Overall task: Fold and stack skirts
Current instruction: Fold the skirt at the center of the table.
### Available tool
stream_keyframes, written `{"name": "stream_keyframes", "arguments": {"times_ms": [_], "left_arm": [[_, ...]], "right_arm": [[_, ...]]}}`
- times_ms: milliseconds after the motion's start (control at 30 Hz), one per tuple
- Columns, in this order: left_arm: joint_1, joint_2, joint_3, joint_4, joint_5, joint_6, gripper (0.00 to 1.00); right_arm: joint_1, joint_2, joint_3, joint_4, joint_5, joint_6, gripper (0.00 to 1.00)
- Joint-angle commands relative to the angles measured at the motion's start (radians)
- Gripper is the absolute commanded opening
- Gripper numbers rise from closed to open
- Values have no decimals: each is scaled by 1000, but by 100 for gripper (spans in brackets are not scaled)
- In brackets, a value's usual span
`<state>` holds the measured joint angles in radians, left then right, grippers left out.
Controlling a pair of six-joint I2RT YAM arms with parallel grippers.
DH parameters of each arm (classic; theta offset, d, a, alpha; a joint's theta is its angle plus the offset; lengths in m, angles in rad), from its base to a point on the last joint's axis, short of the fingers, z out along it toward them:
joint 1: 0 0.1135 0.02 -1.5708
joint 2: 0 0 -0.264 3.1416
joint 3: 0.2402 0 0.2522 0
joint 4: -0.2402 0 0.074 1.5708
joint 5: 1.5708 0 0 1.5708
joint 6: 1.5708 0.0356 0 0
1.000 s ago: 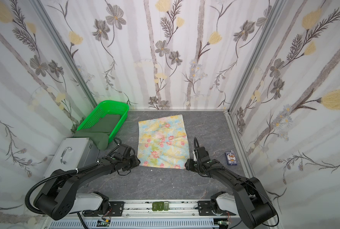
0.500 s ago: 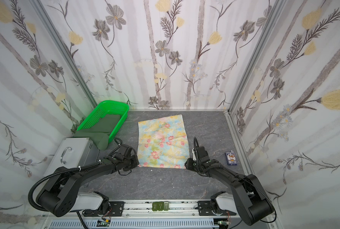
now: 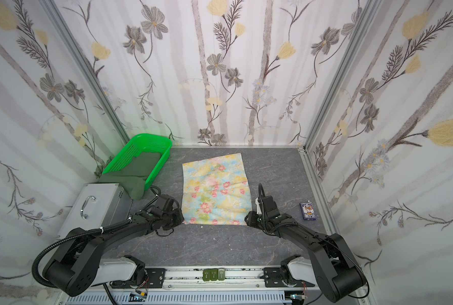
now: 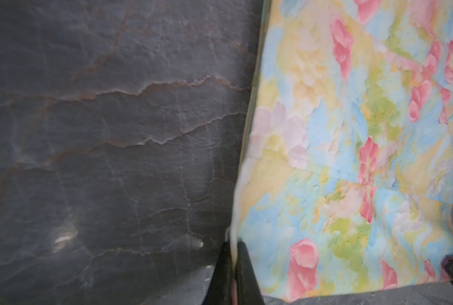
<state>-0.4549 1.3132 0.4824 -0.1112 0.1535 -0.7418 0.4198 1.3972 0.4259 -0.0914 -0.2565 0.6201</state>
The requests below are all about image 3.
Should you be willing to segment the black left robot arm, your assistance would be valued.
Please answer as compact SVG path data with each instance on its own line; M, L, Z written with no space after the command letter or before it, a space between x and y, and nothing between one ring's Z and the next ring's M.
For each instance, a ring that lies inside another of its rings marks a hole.
M152 205L125 221L103 228L72 230L37 255L32 276L45 287L59 288L75 297L93 285L101 258L108 250L160 229L172 230L183 221L178 201L161 194Z

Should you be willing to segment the floral pastel skirt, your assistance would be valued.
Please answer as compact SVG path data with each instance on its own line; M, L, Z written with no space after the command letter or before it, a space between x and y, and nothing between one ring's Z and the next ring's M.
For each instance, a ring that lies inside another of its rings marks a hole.
M251 192L240 153L184 163L184 224L244 226Z

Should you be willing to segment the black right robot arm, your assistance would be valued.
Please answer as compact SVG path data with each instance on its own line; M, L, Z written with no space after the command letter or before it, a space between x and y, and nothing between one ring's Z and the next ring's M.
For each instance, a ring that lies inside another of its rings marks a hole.
M258 195L258 207L260 213L250 211L245 217L246 224L306 250L313 282L328 301L337 302L368 284L351 249L339 234L326 235L302 226L290 215L281 214L273 197L262 192Z

